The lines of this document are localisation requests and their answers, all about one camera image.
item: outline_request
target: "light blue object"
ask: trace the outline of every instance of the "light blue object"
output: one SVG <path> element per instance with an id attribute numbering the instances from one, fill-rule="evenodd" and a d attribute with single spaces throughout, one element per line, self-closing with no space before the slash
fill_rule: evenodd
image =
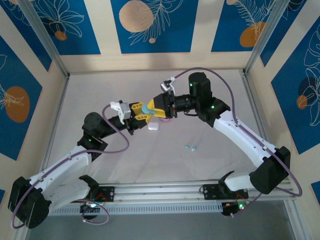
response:
<path id="1" fill-rule="evenodd" d="M 142 105 L 141 107 L 141 111 L 143 114 L 155 114 L 156 111 L 155 110 L 151 110 L 147 107 L 147 104 Z"/>

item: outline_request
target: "floor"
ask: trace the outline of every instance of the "floor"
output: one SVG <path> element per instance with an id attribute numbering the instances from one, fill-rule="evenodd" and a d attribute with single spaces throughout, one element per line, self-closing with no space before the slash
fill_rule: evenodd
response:
<path id="1" fill-rule="evenodd" d="M 160 83 L 179 72 L 122 71 L 71 75 L 48 166 L 60 160 L 77 144 L 83 135 L 81 127 L 88 113 L 101 114 L 103 107 L 112 101 L 148 103 L 162 93 Z M 258 133 L 239 70 L 217 72 L 234 92 L 237 116 Z M 189 93 L 190 73 L 175 82 L 177 95 Z M 224 84 L 213 74 L 206 75 L 211 80 L 213 95 L 231 106 L 231 97 Z M 111 118 L 117 112 L 110 109 L 106 115 Z M 219 179 L 231 170 L 241 173 L 254 169 L 251 161 L 231 140 L 197 117 L 180 113 L 170 122 L 161 122 L 156 117 L 151 121 L 159 122 L 158 131 L 145 127 L 135 131 L 133 136 L 123 131 L 130 142 L 127 151 L 101 155 L 78 175 L 89 174 L 100 184 L 142 183 Z M 124 140 L 118 134 L 104 141 L 109 144 L 108 151 L 125 147 Z M 186 144 L 196 145 L 197 150 L 185 149 Z"/>

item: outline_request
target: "pink object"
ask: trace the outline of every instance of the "pink object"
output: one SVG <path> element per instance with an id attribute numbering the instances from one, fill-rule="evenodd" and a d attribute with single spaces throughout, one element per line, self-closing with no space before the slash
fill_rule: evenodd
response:
<path id="1" fill-rule="evenodd" d="M 159 119 L 162 121 L 162 122 L 170 122 L 170 118 L 162 118 L 162 117 L 159 117 Z"/>

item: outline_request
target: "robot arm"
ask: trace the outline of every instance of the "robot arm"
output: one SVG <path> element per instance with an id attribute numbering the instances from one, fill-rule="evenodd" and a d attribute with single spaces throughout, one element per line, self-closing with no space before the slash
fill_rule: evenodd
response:
<path id="1" fill-rule="evenodd" d="M 218 185 L 222 194 L 227 196 L 228 193 L 252 188 L 263 194 L 269 194 L 288 176 L 286 170 L 266 149 L 275 153 L 288 168 L 290 166 L 289 150 L 284 146 L 280 149 L 276 148 L 255 134 L 240 120 L 237 119 L 236 123 L 230 107 L 222 100 L 212 96 L 210 80 L 203 72 L 196 72 L 189 76 L 189 94 L 175 96 L 173 80 L 165 81 L 161 85 L 164 93 L 154 97 L 147 104 L 148 110 L 159 118 L 176 118 L 178 112 L 188 113 L 195 110 L 200 120 L 225 134 L 246 153 L 257 167 L 251 173 L 236 175 L 232 171 L 223 176 Z M 127 104 L 119 101 L 112 102 L 110 105 L 111 108 L 118 111 L 118 115 L 110 118 L 109 121 L 120 131 L 127 129 L 131 135 L 135 130 L 145 127 L 153 116 L 152 114 L 141 114 L 144 105 L 142 102 Z M 108 145 L 102 139 L 116 131 L 96 112 L 91 112 L 85 117 L 82 129 L 83 137 L 67 156 L 28 180 L 20 177 L 14 182 L 8 205 L 12 212 L 30 186 L 38 180 L 41 181 L 36 188 L 30 191 L 16 214 L 28 228 L 34 228 L 43 222 L 49 211 L 78 199 L 95 199 L 98 194 L 99 184 L 87 175 L 80 177 L 72 184 L 64 184 L 64 181 L 99 157 L 102 154 L 101 151 L 105 150 Z M 264 148 L 249 137 L 244 129 L 263 142 Z M 83 152 L 70 158 L 71 155 L 85 150 L 100 152 Z M 59 164 L 68 157 L 70 159 L 60 166 Z M 43 178 L 43 175 L 57 166 L 59 167 L 56 170 Z"/>

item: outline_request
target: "purple cable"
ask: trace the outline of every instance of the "purple cable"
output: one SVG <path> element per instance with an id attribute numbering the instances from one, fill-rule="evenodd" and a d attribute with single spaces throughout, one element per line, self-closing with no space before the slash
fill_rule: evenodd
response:
<path id="1" fill-rule="evenodd" d="M 119 133 L 123 138 L 124 140 L 126 141 L 126 147 L 122 150 L 117 150 L 117 151 L 102 151 L 102 150 L 93 150 L 93 149 L 89 149 L 89 150 L 82 150 L 82 151 L 79 151 L 79 152 L 76 152 L 74 154 L 72 154 L 70 157 L 66 157 L 64 160 L 62 160 L 61 162 L 59 162 L 56 166 L 54 166 L 53 168 L 51 168 L 48 172 L 46 172 L 45 174 L 43 174 L 41 176 L 41 179 L 43 180 L 44 178 L 46 178 L 50 173 L 52 173 L 54 170 L 56 170 L 58 167 L 60 167 L 62 164 L 64 164 L 65 162 L 71 160 L 72 158 L 78 156 L 78 155 L 81 155 L 81 154 L 84 154 L 84 153 L 99 153 L 99 154 L 117 154 L 117 153 L 121 153 L 121 152 L 124 152 L 125 150 L 127 150 L 130 146 L 129 144 L 129 140 L 127 139 L 127 137 L 119 130 L 117 129 L 107 118 L 106 118 L 106 115 L 105 115 L 105 111 L 107 108 L 110 107 L 110 104 L 108 104 L 107 106 L 105 106 L 102 110 L 102 117 L 103 117 L 103 120 L 113 129 L 115 130 L 117 133 Z M 27 195 L 31 192 L 31 190 L 38 184 L 40 183 L 41 180 L 37 180 L 34 182 L 34 184 L 32 184 L 29 189 L 23 194 L 23 196 L 21 197 L 21 199 L 19 200 L 19 202 L 17 203 L 17 205 L 15 206 L 15 209 L 12 213 L 12 217 L 11 217 L 11 222 L 10 222 L 10 226 L 12 229 L 19 229 L 19 228 L 22 228 L 25 224 L 21 224 L 20 226 L 15 226 L 15 217 L 17 215 L 17 212 L 22 204 L 22 202 L 26 199 Z M 109 213 L 108 211 L 102 207 L 101 205 L 97 204 L 99 207 L 101 207 L 108 215 L 108 219 L 107 221 L 105 221 L 104 223 L 93 223 L 93 222 L 90 222 L 90 224 L 95 224 L 95 225 L 102 225 L 102 224 L 105 224 L 108 222 L 109 220 Z"/>
<path id="2" fill-rule="evenodd" d="M 205 71 L 208 71 L 210 73 L 213 73 L 214 75 L 216 75 L 219 79 L 221 79 L 223 81 L 223 83 L 226 85 L 226 87 L 228 88 L 229 92 L 230 92 L 230 95 L 231 95 L 231 101 L 232 101 L 232 115 L 233 115 L 233 120 L 235 122 L 235 124 L 238 125 L 238 120 L 237 120 L 237 116 L 236 116 L 236 102 L 235 102 L 235 96 L 234 96 L 234 93 L 232 92 L 232 89 L 231 87 L 229 86 L 229 84 L 227 83 L 227 81 L 222 77 L 220 76 L 217 72 L 211 70 L 211 69 L 208 69 L 208 68 L 205 68 L 205 67 L 192 67 L 192 68 L 189 68 L 181 73 L 179 73 L 177 76 L 175 76 L 174 78 L 178 78 L 180 77 L 181 75 L 189 72 L 189 71 L 192 71 L 192 70 L 205 70 Z M 265 146 L 259 139 L 257 139 L 251 132 L 249 132 L 247 129 L 245 129 L 243 126 L 241 125 L 238 125 L 238 127 L 244 131 L 247 135 L 249 135 L 254 141 L 256 141 L 262 148 Z M 290 194 L 292 196 L 295 196 L 295 197 L 300 197 L 302 196 L 302 188 L 301 188 L 301 185 L 300 183 L 298 182 L 298 180 L 296 179 L 296 177 L 294 176 L 294 174 L 290 171 L 290 169 L 281 161 L 281 159 L 276 155 L 274 154 L 269 148 L 266 149 L 266 151 L 271 154 L 280 164 L 281 166 L 286 170 L 286 172 L 289 174 L 289 176 L 292 178 L 292 180 L 294 181 L 295 185 L 297 186 L 298 188 L 298 193 L 294 193 L 294 192 L 291 192 L 291 191 L 288 191 L 286 189 L 283 189 L 283 188 L 280 188 L 280 187 L 276 187 L 276 189 L 278 190 L 281 190 L 287 194 Z"/>
<path id="3" fill-rule="evenodd" d="M 94 201 L 88 200 L 88 199 L 78 199 L 77 201 L 84 202 L 84 203 L 88 202 L 88 203 L 91 203 L 91 204 L 96 204 L 99 208 L 101 208 L 103 211 L 105 211 L 106 215 L 107 215 L 107 218 L 106 218 L 106 220 L 104 222 L 91 222 L 91 221 L 87 221 L 85 219 L 85 211 L 83 211 L 83 213 L 81 215 L 81 217 L 83 219 L 83 222 L 85 222 L 87 224 L 91 224 L 91 225 L 104 225 L 104 224 L 109 222 L 110 214 L 109 214 L 108 210 L 106 208 L 104 208 L 104 206 L 102 206 L 102 205 L 100 205 L 100 204 L 98 204 L 98 203 L 96 203 Z"/>

